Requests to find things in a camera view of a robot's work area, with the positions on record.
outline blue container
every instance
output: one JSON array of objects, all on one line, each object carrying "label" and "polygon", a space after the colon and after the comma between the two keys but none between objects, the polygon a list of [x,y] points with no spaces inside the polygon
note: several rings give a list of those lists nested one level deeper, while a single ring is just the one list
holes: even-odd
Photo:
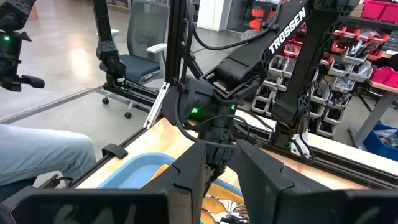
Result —
[{"label": "blue container", "polygon": [[[101,189],[138,189],[148,183],[156,171],[164,164],[172,164],[174,158],[162,153],[144,153],[133,157],[110,175],[102,184]],[[215,180],[214,184],[242,196],[242,191],[222,180]]]},{"label": "blue container", "polygon": [[376,124],[373,127],[373,130],[366,137],[365,141],[363,141],[363,144],[365,145],[368,152],[398,161],[398,149],[385,145],[380,140],[379,136],[377,136],[377,134],[374,132],[374,131],[388,130],[388,129],[397,129],[397,128],[388,127],[382,124]]}]

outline wooden table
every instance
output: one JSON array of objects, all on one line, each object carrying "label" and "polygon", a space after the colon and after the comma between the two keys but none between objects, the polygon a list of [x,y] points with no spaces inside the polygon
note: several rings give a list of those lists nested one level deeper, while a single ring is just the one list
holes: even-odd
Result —
[{"label": "wooden table", "polygon": [[[249,124],[257,127],[262,127],[260,122],[248,114],[237,111],[236,113],[242,116]],[[263,118],[267,124],[274,126],[275,122],[269,119]],[[373,154],[360,151],[353,147],[334,142],[332,140],[316,136],[314,134],[309,135],[310,145],[314,147],[329,146],[327,150],[340,154],[340,156],[353,158],[360,157],[361,162],[365,164],[375,165],[378,169],[387,169],[389,171],[394,170],[395,174],[398,174],[398,162],[390,161],[383,157],[375,156]],[[89,176],[84,182],[82,182],[77,188],[95,188],[99,186],[104,180],[106,180],[111,174],[118,170],[125,162],[129,159],[147,152],[162,152],[174,158],[180,156],[186,149],[192,145],[192,142],[185,138],[178,128],[173,127],[170,123],[162,118],[153,127],[148,129],[144,134],[137,138],[134,142],[126,147],[128,155],[123,159],[112,158],[104,166],[99,168],[95,173]],[[297,172],[300,172],[307,177],[318,181],[319,183],[331,188],[331,189],[364,189],[362,185],[355,184],[354,182],[345,180],[341,177],[329,174],[322,170],[314,167],[307,166],[300,162],[286,158],[284,156],[269,152],[263,149],[265,153],[270,154],[276,159],[282,161],[287,166],[293,168]],[[221,180],[233,184],[239,187],[238,177],[230,168],[227,168],[226,172],[220,177]]]},{"label": "wooden table", "polygon": [[382,83],[373,82],[372,80],[367,80],[369,85],[373,88],[378,88],[380,90],[385,90],[385,94],[378,101],[372,113],[366,118],[366,121],[362,124],[359,131],[355,130],[353,127],[349,127],[349,132],[355,144],[355,147],[358,149],[366,150],[366,147],[363,145],[363,141],[372,131],[373,127],[377,124],[383,114],[386,112],[388,107],[390,107],[391,103],[398,98],[398,88],[394,88],[391,86],[386,86]]}]

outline metal table leg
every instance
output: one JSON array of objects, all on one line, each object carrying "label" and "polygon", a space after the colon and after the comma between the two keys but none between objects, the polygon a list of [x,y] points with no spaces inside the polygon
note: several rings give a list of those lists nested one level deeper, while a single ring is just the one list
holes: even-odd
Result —
[{"label": "metal table leg", "polygon": [[388,107],[397,96],[398,95],[396,93],[386,92],[376,104],[372,113],[368,116],[368,118],[366,118],[366,121],[363,123],[358,132],[354,128],[349,127],[355,147],[361,150],[366,150],[366,148],[363,146],[363,141],[366,139],[368,134],[372,131],[372,128],[377,124],[381,116],[384,114],[384,112],[386,112]]}]

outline black clamp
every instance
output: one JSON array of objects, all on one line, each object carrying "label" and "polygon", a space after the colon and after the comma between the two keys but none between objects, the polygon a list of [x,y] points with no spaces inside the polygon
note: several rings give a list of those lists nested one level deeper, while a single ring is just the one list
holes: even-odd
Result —
[{"label": "black clamp", "polygon": [[129,153],[124,150],[122,147],[117,146],[115,144],[108,144],[104,148],[102,148],[102,156],[116,156],[118,159],[123,159]]}]

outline chair wheel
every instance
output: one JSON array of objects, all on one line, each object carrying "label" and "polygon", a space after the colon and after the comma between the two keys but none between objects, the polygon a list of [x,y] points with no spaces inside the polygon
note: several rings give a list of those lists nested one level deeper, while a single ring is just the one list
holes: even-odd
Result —
[{"label": "chair wheel", "polygon": [[131,116],[132,116],[132,115],[131,115],[130,112],[126,112],[126,113],[124,114],[124,117],[127,118],[127,119],[130,119]]},{"label": "chair wheel", "polygon": [[103,98],[102,99],[102,103],[107,105],[109,103],[109,99],[108,98]]}]

